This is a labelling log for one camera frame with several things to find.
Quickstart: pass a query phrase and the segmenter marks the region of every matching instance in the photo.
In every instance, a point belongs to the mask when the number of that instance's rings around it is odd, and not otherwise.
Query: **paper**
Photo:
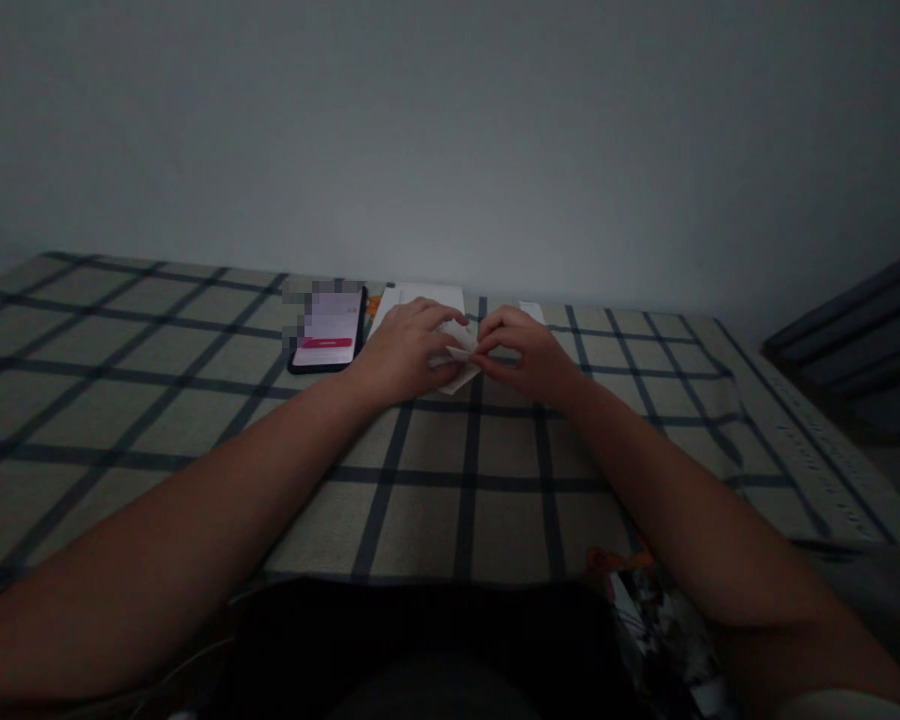
[[[460,372],[453,380],[440,388],[440,392],[446,395],[453,395],[457,390],[473,380],[480,372],[480,368],[470,362],[471,353],[477,349],[477,339],[467,331],[466,327],[460,325],[456,320],[447,320],[438,327],[435,332],[445,333],[460,343],[460,348],[455,348],[450,345],[447,346],[447,352],[450,357],[445,359],[450,362],[456,361],[463,363],[463,367],[460,368]],[[433,366],[433,360],[435,359],[437,358],[431,358],[431,367]]]
[[[539,303],[529,303],[520,301],[520,309],[523,310],[527,315],[532,317],[541,325],[546,325],[547,321],[543,319],[543,308],[540,307]]]
[[[387,288],[380,297],[380,305],[377,307],[377,314],[373,319],[373,325],[367,337],[372,337],[374,331],[383,321],[383,318],[394,305],[406,305],[413,302],[418,297],[425,297],[436,300],[441,305],[455,308],[462,313],[466,310],[463,306],[463,289],[452,285],[421,285],[417,283],[397,283],[395,287]],[[480,368],[471,362],[470,353],[477,348],[477,339],[467,331],[463,325],[459,325],[456,320],[448,320],[436,329],[436,332],[446,333],[454,340],[460,343],[463,350],[454,347],[447,348],[447,355],[434,355],[430,358],[430,367],[440,367],[452,362],[463,363],[460,373],[449,383],[440,388],[440,392],[446,395],[453,395],[457,390],[462,388],[480,372]]]
[[[380,297],[380,305],[377,307],[377,314],[373,318],[373,325],[367,337],[372,337],[373,333],[379,327],[383,318],[394,305],[406,305],[413,302],[418,297],[430,298],[436,300],[441,305],[455,308],[462,313],[466,310],[463,307],[463,288],[453,285],[421,285],[419,283],[397,283],[396,287],[387,288]]]

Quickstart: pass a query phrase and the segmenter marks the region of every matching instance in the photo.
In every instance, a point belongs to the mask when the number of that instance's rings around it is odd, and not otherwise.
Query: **white wall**
[[[0,1],[44,248],[716,314],[900,257],[900,2]]]

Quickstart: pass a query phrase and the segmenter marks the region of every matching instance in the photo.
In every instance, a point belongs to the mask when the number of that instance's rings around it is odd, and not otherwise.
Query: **finger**
[[[483,340],[487,335],[499,327],[533,327],[539,323],[512,305],[503,305],[484,318],[480,323],[478,340]]]
[[[445,351],[448,347],[455,347],[463,350],[463,348],[460,346],[460,343],[457,342],[456,338],[453,338],[446,333],[430,333],[424,339],[423,347],[427,351],[427,354],[445,354]]]
[[[415,315],[413,324],[421,330],[436,330],[447,320],[456,320],[461,325],[466,325],[468,322],[463,313],[456,308],[447,307],[446,305],[436,305]]]
[[[527,331],[524,328],[510,327],[502,327],[499,330],[494,330],[480,341],[480,344],[477,345],[473,354],[486,355],[488,352],[501,345],[521,353],[526,352],[528,347]]]
[[[404,307],[406,308],[407,315],[419,315],[427,308],[435,307],[439,305],[436,300],[431,300],[430,298],[416,298],[415,300],[411,300]]]
[[[491,360],[486,355],[471,355],[470,362],[483,370],[484,374],[491,380],[502,382],[507,385],[513,385],[518,372],[511,367],[502,365],[496,360]]]
[[[387,318],[396,319],[403,312],[403,305],[394,305],[386,313],[384,313],[383,317],[380,318],[380,322],[383,323]]]
[[[460,363],[450,363],[449,365],[441,365],[431,369],[430,374],[433,377],[431,387],[443,387],[460,373],[460,368],[462,367],[463,365]]]

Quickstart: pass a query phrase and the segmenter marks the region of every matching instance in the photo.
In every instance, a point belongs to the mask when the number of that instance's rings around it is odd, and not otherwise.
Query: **table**
[[[0,587],[318,382],[285,371],[281,290],[312,280],[63,252],[1,277]],[[719,321],[542,308],[584,372],[788,537],[900,545],[900,495]],[[256,578],[525,586],[637,543],[569,423],[480,375],[383,413]]]

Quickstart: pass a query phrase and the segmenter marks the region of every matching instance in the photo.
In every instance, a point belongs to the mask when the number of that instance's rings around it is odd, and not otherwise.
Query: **black phone case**
[[[357,341],[353,350],[353,357],[356,359],[357,355],[360,354],[360,351],[363,349],[363,334],[366,330],[364,325],[367,320],[367,286],[364,285],[363,289],[360,292],[360,316],[357,318]],[[290,359],[287,360],[287,372],[291,375],[312,375],[314,373],[320,372],[340,372],[345,367],[349,366],[350,363],[337,363],[335,365],[302,365],[300,367],[296,367],[293,364],[293,356],[297,354],[297,351],[294,350],[290,353]]]

